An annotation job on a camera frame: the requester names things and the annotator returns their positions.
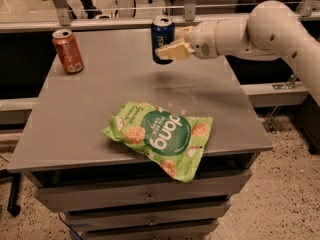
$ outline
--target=green snack bag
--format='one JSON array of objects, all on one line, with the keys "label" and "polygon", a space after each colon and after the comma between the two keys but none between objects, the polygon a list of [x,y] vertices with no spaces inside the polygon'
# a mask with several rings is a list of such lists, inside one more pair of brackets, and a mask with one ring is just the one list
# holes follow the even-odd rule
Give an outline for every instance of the green snack bag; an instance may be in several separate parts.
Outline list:
[{"label": "green snack bag", "polygon": [[123,104],[103,133],[156,162],[172,178],[190,182],[208,141],[211,117],[183,117],[148,103]]}]

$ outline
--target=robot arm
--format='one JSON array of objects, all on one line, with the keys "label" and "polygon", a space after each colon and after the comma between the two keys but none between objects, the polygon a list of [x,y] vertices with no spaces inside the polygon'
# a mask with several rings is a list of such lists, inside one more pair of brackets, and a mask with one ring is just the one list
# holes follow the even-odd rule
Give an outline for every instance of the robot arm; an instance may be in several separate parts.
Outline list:
[{"label": "robot arm", "polygon": [[249,18],[202,22],[176,32],[156,50],[161,59],[205,59],[233,55],[249,60],[282,58],[320,105],[320,44],[283,3],[259,4]]}]

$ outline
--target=gray cabinet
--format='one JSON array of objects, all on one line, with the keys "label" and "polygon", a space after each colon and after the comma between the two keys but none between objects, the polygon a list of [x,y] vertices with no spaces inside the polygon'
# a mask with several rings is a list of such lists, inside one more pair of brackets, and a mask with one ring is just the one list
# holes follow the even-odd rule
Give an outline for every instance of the gray cabinet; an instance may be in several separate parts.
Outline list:
[{"label": "gray cabinet", "polygon": [[[157,65],[146,29],[76,37],[85,69],[66,75],[56,58],[8,169],[24,173],[37,186],[36,199],[64,213],[86,240],[213,231],[230,196],[249,180],[254,159],[272,148],[226,59]],[[102,134],[128,101],[214,118],[192,182],[173,180]]]}]

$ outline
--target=can lid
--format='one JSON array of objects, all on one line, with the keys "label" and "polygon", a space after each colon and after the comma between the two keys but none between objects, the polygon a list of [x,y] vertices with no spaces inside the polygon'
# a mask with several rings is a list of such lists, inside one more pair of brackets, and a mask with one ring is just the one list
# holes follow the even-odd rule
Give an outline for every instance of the can lid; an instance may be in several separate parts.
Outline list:
[{"label": "can lid", "polygon": [[167,15],[160,15],[153,19],[153,24],[158,27],[167,27],[172,23],[173,23],[172,19]]},{"label": "can lid", "polygon": [[72,31],[69,30],[69,29],[59,29],[57,31],[55,31],[52,36],[54,38],[58,38],[58,39],[61,39],[61,38],[66,38],[66,37],[69,37],[71,36],[72,34]]}]

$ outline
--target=speckled floor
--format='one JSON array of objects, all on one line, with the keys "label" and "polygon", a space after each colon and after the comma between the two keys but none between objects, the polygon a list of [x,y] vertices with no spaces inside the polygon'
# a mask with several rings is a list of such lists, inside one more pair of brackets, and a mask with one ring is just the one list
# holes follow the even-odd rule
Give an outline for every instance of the speckled floor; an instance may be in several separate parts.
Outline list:
[{"label": "speckled floor", "polygon": [[[267,133],[274,149],[254,162],[252,177],[232,196],[232,206],[217,229],[205,238],[167,240],[320,239],[320,156],[309,154],[307,142],[288,116],[277,116],[274,127],[276,133]],[[17,139],[0,139],[2,157],[10,159]],[[6,166],[2,159],[0,166]],[[7,213],[9,189],[10,184],[0,185],[0,239],[71,239],[58,215],[33,198],[35,188],[25,178],[18,200],[21,213],[15,218]]]}]

